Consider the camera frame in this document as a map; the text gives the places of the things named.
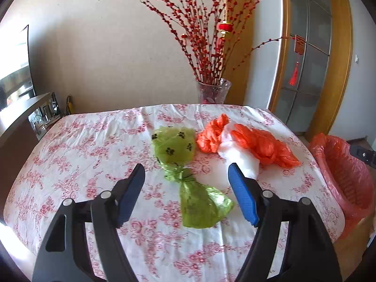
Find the green paw print bag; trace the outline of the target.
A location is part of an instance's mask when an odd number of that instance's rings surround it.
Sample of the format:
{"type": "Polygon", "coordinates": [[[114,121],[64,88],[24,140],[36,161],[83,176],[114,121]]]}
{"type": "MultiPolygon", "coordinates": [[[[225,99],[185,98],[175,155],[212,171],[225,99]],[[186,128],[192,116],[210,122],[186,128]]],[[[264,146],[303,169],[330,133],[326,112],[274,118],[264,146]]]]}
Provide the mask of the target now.
{"type": "Polygon", "coordinates": [[[198,182],[187,167],[196,151],[195,131],[187,127],[160,127],[151,136],[154,156],[166,180],[180,184],[182,224],[211,228],[233,209],[234,202],[220,190],[198,182]]]}

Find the orange red bag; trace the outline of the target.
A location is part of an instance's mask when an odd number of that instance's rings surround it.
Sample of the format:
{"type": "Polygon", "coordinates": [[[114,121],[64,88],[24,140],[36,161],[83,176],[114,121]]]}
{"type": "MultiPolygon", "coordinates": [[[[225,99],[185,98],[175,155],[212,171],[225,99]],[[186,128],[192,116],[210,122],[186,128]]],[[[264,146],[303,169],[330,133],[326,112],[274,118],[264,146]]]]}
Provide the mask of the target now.
{"type": "MultiPolygon", "coordinates": [[[[227,115],[213,119],[205,128],[197,134],[196,144],[203,153],[217,153],[221,144],[221,133],[224,126],[229,124],[227,115]]],[[[240,147],[249,150],[260,165],[267,166],[275,164],[285,169],[291,169],[300,165],[290,148],[282,141],[276,139],[270,132],[243,124],[235,123],[235,130],[231,131],[232,138],[240,147]]]]}

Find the white translucent plastic bag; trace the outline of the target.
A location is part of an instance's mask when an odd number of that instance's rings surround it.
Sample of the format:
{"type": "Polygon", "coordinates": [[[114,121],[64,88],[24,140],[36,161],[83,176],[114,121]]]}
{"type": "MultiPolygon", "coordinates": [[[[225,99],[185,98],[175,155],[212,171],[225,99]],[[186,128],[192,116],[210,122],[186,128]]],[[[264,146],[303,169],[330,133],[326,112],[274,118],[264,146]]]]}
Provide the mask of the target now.
{"type": "Polygon", "coordinates": [[[231,136],[232,130],[235,130],[234,122],[229,122],[224,126],[217,153],[226,161],[227,167],[236,163],[245,177],[256,180],[259,176],[260,161],[249,150],[237,145],[235,139],[231,136]]]}

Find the red plastic waste basket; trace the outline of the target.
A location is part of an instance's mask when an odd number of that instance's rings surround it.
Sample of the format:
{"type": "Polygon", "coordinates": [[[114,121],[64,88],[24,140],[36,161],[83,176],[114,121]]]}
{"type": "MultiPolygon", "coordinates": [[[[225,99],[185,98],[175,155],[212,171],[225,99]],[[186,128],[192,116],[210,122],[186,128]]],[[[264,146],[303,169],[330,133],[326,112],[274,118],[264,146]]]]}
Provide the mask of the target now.
{"type": "Polygon", "coordinates": [[[372,207],[372,176],[365,163],[350,154],[348,143],[328,143],[320,168],[329,190],[345,213],[359,215],[372,207]]]}

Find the red basket liner bag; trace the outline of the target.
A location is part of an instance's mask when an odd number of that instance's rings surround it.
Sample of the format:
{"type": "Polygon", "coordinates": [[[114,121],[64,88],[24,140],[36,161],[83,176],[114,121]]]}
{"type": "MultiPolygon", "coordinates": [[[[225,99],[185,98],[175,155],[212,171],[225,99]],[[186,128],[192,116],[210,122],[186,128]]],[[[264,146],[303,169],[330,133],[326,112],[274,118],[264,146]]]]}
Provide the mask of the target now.
{"type": "Polygon", "coordinates": [[[345,227],[341,238],[374,209],[374,182],[361,160],[350,153],[347,141],[323,133],[313,137],[309,150],[315,158],[329,191],[340,205],[345,227]]]}

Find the glass panel wooden door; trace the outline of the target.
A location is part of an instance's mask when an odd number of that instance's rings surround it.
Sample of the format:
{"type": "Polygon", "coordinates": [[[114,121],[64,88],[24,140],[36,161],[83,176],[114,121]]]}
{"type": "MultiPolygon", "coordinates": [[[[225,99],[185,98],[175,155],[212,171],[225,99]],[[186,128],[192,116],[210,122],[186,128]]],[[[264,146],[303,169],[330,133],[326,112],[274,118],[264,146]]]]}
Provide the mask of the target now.
{"type": "Polygon", "coordinates": [[[282,0],[282,36],[268,108],[293,133],[311,141],[329,133],[347,86],[353,52],[349,0],[282,0]],[[305,39],[305,53],[292,87],[295,34],[305,39]]]}

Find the yellow tool on cabinet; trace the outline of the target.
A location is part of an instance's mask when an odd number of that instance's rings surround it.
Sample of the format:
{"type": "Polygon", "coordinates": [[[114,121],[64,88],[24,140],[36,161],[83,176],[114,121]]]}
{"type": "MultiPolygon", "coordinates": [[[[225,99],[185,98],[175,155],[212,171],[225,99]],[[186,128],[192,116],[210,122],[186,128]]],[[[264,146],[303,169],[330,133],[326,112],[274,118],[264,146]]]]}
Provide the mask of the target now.
{"type": "Polygon", "coordinates": [[[66,115],[72,115],[74,113],[74,107],[72,103],[71,96],[68,95],[66,98],[66,115]]]}

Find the red knot tassel ornament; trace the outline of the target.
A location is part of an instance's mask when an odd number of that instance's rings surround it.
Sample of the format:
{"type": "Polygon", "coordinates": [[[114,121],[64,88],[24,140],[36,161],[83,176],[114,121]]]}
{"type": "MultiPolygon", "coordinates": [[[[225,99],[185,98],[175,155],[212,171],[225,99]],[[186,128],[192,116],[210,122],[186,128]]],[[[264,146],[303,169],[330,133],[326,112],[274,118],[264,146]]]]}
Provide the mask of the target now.
{"type": "Polygon", "coordinates": [[[294,40],[294,52],[296,54],[296,62],[293,70],[293,74],[289,80],[289,85],[294,87],[298,82],[298,69],[300,65],[300,56],[305,53],[305,39],[297,34],[295,34],[292,39],[294,40]]]}

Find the television screen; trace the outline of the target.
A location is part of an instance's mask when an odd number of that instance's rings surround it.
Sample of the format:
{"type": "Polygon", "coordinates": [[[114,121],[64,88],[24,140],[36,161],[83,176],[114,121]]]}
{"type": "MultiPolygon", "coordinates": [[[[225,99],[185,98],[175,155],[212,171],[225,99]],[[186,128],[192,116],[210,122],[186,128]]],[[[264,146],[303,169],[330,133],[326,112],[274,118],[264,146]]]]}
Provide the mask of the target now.
{"type": "Polygon", "coordinates": [[[29,65],[29,26],[1,34],[1,110],[35,96],[29,65]]]}

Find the clear glass vase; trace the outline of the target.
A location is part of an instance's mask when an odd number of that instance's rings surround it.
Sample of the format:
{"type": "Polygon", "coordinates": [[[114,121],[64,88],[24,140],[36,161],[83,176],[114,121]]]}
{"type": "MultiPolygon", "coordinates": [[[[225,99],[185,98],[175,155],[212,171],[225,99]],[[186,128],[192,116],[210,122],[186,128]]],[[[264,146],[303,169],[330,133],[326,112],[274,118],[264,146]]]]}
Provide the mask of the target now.
{"type": "Polygon", "coordinates": [[[218,85],[197,83],[198,101],[200,104],[224,104],[226,96],[231,88],[231,82],[221,78],[218,85]]]}

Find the small red lantern ornament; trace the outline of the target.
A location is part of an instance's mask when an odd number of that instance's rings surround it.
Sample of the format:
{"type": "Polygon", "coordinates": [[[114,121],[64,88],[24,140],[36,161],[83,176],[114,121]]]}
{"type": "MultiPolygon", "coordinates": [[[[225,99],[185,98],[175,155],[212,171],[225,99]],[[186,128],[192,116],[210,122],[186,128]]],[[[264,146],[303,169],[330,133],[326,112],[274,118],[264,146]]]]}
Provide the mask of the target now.
{"type": "Polygon", "coordinates": [[[227,34],[233,32],[233,24],[222,21],[217,24],[217,29],[220,32],[221,36],[225,37],[227,34]]]}

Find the red berry branches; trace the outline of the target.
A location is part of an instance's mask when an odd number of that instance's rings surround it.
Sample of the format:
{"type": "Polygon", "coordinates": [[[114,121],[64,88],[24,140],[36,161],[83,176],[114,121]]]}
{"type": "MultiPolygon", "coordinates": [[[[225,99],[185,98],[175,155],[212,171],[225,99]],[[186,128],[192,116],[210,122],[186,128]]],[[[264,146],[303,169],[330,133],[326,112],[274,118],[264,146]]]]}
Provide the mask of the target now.
{"type": "Polygon", "coordinates": [[[141,0],[168,26],[196,81],[218,85],[262,0],[141,0]],[[222,37],[219,22],[233,24],[222,37]]]}

